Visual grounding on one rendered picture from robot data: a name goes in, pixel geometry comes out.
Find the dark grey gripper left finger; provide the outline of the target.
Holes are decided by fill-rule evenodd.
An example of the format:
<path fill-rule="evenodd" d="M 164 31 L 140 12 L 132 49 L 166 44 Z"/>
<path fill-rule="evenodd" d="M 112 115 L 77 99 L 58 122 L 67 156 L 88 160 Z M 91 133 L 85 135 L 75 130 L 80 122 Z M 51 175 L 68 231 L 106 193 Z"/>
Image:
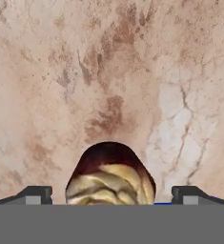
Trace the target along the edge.
<path fill-rule="evenodd" d="M 16 195 L 0 199 L 0 205 L 51 205 L 52 186 L 28 186 Z"/>

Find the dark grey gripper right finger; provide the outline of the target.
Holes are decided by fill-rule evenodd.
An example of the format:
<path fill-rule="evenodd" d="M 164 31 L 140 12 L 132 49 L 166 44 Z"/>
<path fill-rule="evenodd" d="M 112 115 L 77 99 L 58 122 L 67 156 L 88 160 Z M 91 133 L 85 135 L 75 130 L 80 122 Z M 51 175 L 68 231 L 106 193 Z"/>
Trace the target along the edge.
<path fill-rule="evenodd" d="M 173 186 L 172 195 L 174 205 L 224 205 L 224 199 L 208 195 L 196 186 Z"/>

